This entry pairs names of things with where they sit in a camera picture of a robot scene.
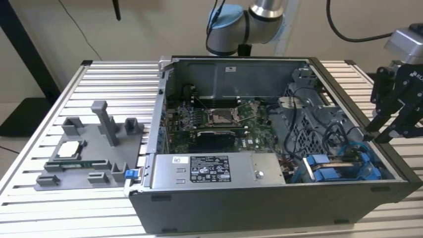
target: white label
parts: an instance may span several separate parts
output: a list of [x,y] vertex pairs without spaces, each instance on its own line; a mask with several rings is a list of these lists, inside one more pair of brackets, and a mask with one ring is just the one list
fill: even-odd
[[173,156],[172,163],[173,164],[187,164],[188,163],[188,157]]
[[232,66],[225,67],[224,72],[236,72],[236,67],[232,67]]

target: metal slat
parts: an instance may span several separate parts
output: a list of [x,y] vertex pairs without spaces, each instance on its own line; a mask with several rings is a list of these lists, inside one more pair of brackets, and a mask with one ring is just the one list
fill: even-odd
[[151,99],[156,98],[156,93],[73,93],[71,100],[76,99],[96,99],[96,100],[108,100],[108,99]]
[[81,80],[79,85],[80,86],[107,86],[107,85],[115,85],[115,86],[137,86],[137,85],[157,85],[159,80],[151,80],[151,79],[119,79],[119,80]]
[[[152,115],[153,107],[108,107],[107,113],[109,116],[113,115]],[[91,108],[64,108],[60,112],[60,116],[95,116]]]
[[[65,108],[91,107],[95,100],[69,100]],[[153,106],[155,100],[107,100],[107,107],[133,107],[133,106]]]
[[157,86],[79,86],[75,90],[76,93],[87,92],[145,92],[155,93]]

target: blue latch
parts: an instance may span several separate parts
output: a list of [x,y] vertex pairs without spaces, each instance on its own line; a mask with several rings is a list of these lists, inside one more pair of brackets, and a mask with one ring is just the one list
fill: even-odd
[[125,179],[137,179],[137,178],[139,178],[139,170],[125,171]]

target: aluminum extrusion table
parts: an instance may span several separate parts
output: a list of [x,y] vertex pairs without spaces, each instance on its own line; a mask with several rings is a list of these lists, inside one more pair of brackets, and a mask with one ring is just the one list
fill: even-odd
[[[368,100],[372,81],[367,75],[356,65],[344,61],[322,63],[371,118],[374,105]],[[116,122],[136,117],[145,124],[139,159],[139,164],[143,164],[157,71],[157,62],[101,61],[79,68],[0,181],[0,238],[153,237],[144,233],[123,188],[35,191],[32,185],[61,137],[60,125],[65,117],[79,116],[83,123],[99,123],[89,109],[93,100],[107,100],[107,111]],[[391,144],[423,179],[423,138],[398,138]],[[188,237],[423,237],[423,189],[402,202],[380,205],[355,225],[195,234]]]

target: black cable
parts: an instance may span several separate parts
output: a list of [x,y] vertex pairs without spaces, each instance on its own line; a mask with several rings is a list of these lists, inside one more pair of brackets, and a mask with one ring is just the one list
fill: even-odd
[[212,19],[211,19],[211,23],[208,24],[208,28],[207,28],[205,47],[207,47],[207,41],[208,41],[208,39],[209,39],[209,35],[211,35],[211,32],[212,32],[212,26],[213,26],[213,24],[217,22],[217,19],[219,19],[219,16],[220,16],[220,12],[221,12],[221,8],[223,8],[223,5],[224,5],[224,2],[225,2],[225,0],[223,0],[223,2],[221,2],[221,4],[220,4],[220,7],[217,8],[216,13],[215,13],[213,16],[212,16],[213,9],[212,9],[212,11],[211,11]]
[[73,17],[71,16],[65,5],[63,4],[61,0],[57,0],[57,1],[59,1],[59,3],[60,3],[61,7],[64,8],[64,10],[65,10],[65,12],[67,12],[67,14],[68,14],[71,20],[73,21],[76,27],[79,28],[79,31],[80,31],[80,33],[81,33],[84,39],[85,39],[87,44],[89,45],[89,47],[91,47],[92,51],[95,52],[95,54],[97,55],[99,59],[103,61],[103,59],[101,59],[101,57],[100,57],[100,55],[99,55],[99,52],[95,50],[95,48],[92,47],[91,43],[88,42],[87,36],[85,36],[84,32],[81,31],[81,28],[79,27],[79,24],[76,23]]
[[284,137],[284,141],[283,141],[283,149],[284,151],[291,155],[291,157],[295,159],[302,159],[292,151],[288,150],[287,144],[288,144],[288,139],[291,137],[292,131],[294,131],[294,126],[295,126],[295,120],[296,120],[296,103],[295,100],[292,99],[292,103],[294,103],[294,112],[292,112],[292,119],[291,119],[291,125],[290,125],[290,131]]
[[212,21],[212,12],[213,12],[213,10],[216,9],[216,6],[217,6],[217,0],[213,1],[213,6],[212,6],[212,10],[211,10],[209,21],[207,22],[205,34],[208,34],[208,32],[209,32],[211,21]]
[[322,144],[323,144],[323,148],[326,149],[326,151],[328,152],[328,154],[331,154],[331,151],[330,151],[330,147],[328,147],[328,144],[327,144],[327,140],[330,139],[330,133],[332,132],[331,129],[332,127],[338,126],[340,132],[342,132],[342,136],[344,138],[344,141],[343,141],[343,144],[346,146],[350,145],[350,142],[348,142],[348,137],[347,137],[347,133],[346,133],[346,130],[344,130],[344,127],[343,125],[336,121],[336,122],[332,122],[330,125],[328,125],[328,128],[326,129],[324,131],[324,134],[323,134],[323,139],[322,139]]
[[326,2],[326,15],[327,15],[328,22],[330,22],[330,26],[331,26],[331,29],[332,29],[334,33],[335,33],[336,36],[338,36],[339,38],[342,38],[344,41],[354,42],[354,43],[360,43],[360,42],[380,40],[380,39],[387,38],[387,37],[390,37],[390,36],[392,35],[392,32],[391,32],[391,33],[387,33],[387,34],[383,34],[383,35],[379,35],[379,36],[372,36],[372,37],[360,38],[360,39],[352,39],[352,38],[346,37],[346,36],[339,32],[339,30],[336,29],[335,24],[334,24],[334,21],[332,21],[332,16],[331,16],[331,0],[327,0],[327,2]]
[[351,127],[350,130],[347,131],[347,135],[350,135],[351,131],[352,131],[355,128],[360,129],[362,127],[360,127],[360,126],[354,126],[354,127]]
[[1,148],[3,150],[7,150],[7,151],[9,151],[9,152],[15,153],[15,154],[19,154],[19,152],[17,152],[17,151],[15,151],[15,150],[12,150],[12,149],[8,149],[8,148],[5,148],[5,147],[3,147],[3,146],[0,146],[0,148]]

